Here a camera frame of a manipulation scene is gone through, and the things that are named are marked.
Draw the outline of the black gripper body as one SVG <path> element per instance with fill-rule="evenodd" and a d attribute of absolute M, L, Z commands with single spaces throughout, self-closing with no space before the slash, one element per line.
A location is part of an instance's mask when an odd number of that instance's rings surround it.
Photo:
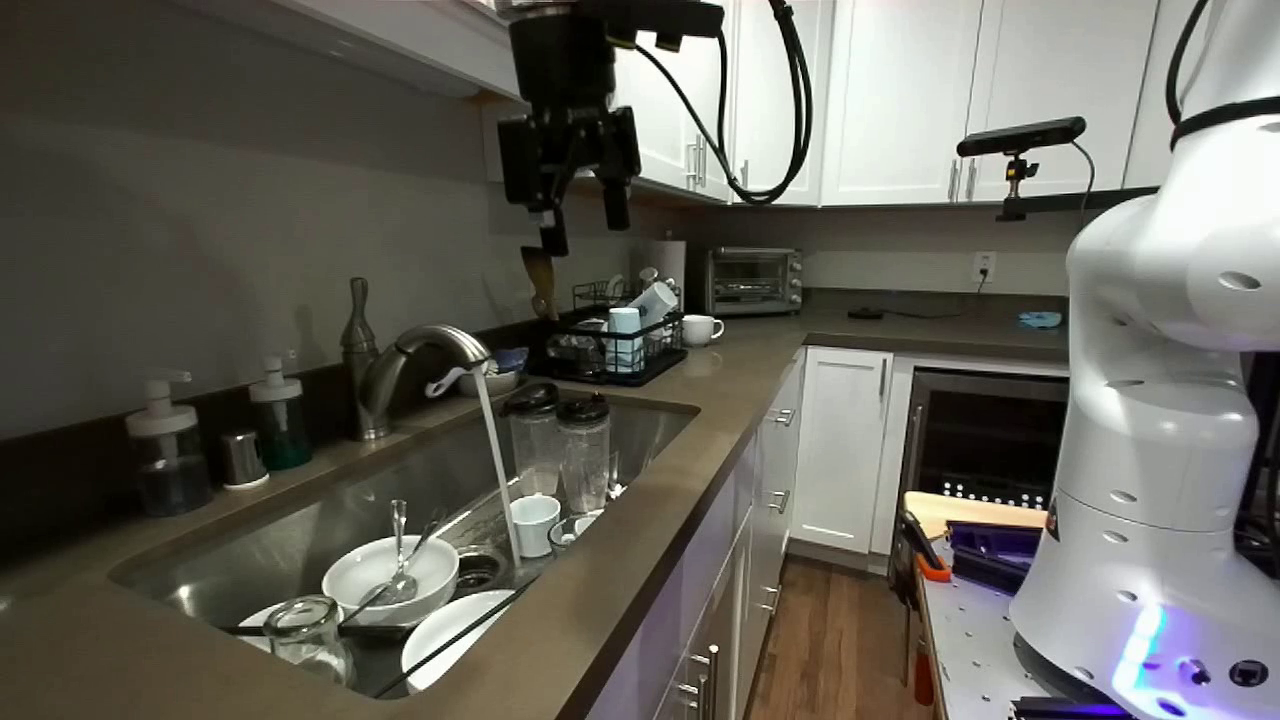
<path fill-rule="evenodd" d="M 514 0 L 507 13 L 522 121 L 500 124 L 502 193 L 530 210 L 560 204 L 574 172 L 640 174 L 635 114 L 616 106 L 616 50 L 640 32 L 658 46 L 714 35 L 710 0 Z"/>

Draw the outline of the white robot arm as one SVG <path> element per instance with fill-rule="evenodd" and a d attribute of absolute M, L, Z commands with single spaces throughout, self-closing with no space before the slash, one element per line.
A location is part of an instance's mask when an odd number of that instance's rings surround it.
<path fill-rule="evenodd" d="M 1280 346 L 1280 0 L 1198 0 L 1154 193 L 1066 246 L 1066 415 L 1010 633 L 1135 720 L 1280 720 L 1280 587 L 1235 553 Z"/>

